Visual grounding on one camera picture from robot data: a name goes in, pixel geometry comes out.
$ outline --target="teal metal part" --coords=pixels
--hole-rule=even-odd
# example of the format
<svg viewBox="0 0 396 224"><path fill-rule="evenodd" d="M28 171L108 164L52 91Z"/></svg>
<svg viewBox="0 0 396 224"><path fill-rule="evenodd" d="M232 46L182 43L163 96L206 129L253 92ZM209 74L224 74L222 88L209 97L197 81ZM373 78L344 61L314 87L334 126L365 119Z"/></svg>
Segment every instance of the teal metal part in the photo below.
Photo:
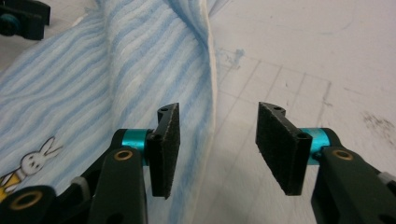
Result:
<svg viewBox="0 0 396 224"><path fill-rule="evenodd" d="M125 147L133 147L140 151L142 154L142 164L144 166L149 165L146 161L145 147L146 147L146 136L148 134L147 129L128 129L123 138L122 145Z"/></svg>
<svg viewBox="0 0 396 224"><path fill-rule="evenodd" d="M319 162L314 158L320 155L320 151L323 147L328 147L330 145L329 137L320 128L302 128L300 130L304 133L308 133L313 138L308 165L319 165Z"/></svg>
<svg viewBox="0 0 396 224"><path fill-rule="evenodd" d="M0 25L2 26L2 35L12 36L21 29L20 21L11 14L3 14L0 16Z"/></svg>

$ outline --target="black rubber pad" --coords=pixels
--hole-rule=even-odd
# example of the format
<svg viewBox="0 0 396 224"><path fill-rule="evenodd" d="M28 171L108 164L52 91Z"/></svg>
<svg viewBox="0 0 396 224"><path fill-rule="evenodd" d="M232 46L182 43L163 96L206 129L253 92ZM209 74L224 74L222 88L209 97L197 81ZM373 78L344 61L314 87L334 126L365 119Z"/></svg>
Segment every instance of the black rubber pad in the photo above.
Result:
<svg viewBox="0 0 396 224"><path fill-rule="evenodd" d="M285 118L286 110L259 103L256 144L287 195L301 195L312 137Z"/></svg>
<svg viewBox="0 0 396 224"><path fill-rule="evenodd" d="M148 160L152 195L166 199L171 193L180 146L178 104L160 108L158 123L148 135Z"/></svg>

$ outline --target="blue striped fabric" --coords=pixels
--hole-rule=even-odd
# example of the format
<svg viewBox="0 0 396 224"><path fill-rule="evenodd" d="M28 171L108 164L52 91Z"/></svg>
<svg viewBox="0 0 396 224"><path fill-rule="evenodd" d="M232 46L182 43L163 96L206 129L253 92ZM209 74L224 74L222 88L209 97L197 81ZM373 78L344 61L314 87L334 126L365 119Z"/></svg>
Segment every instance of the blue striped fabric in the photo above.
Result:
<svg viewBox="0 0 396 224"><path fill-rule="evenodd" d="M167 201L152 198L145 170L148 216L150 223L189 223L215 123L206 1L97 5L79 25L32 47L0 73L0 194L7 174L20 171L31 152L41 153L45 165L17 181L17 189L44 184L62 192L106 150L117 129L155 128L156 110L179 102L174 186ZM51 149L43 154L46 141Z"/></svg>

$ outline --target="cartoon bunny print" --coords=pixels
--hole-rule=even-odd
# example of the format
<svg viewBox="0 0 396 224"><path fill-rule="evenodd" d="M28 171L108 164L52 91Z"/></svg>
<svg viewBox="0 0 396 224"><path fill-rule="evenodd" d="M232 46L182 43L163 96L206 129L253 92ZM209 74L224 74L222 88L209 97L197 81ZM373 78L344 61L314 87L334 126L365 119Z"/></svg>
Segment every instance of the cartoon bunny print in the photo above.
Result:
<svg viewBox="0 0 396 224"><path fill-rule="evenodd" d="M26 178L39 172L44 163L58 155L62 147L54 147L55 137L49 138L39 151L26 154L21 160L21 166L7 175L0 177L0 202Z"/></svg>

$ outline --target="cloth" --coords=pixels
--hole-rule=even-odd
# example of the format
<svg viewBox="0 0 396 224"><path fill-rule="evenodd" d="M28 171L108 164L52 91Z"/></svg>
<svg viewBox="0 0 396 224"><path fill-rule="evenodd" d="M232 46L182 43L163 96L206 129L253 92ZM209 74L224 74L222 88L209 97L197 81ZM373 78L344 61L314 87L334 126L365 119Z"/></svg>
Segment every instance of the cloth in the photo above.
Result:
<svg viewBox="0 0 396 224"><path fill-rule="evenodd" d="M157 109L178 102L171 197L151 196L145 168L148 220L191 222L215 130L207 13L205 0L98 0L78 25L24 52L0 73L2 182L23 173L16 189L62 193L117 129L155 128Z"/></svg>

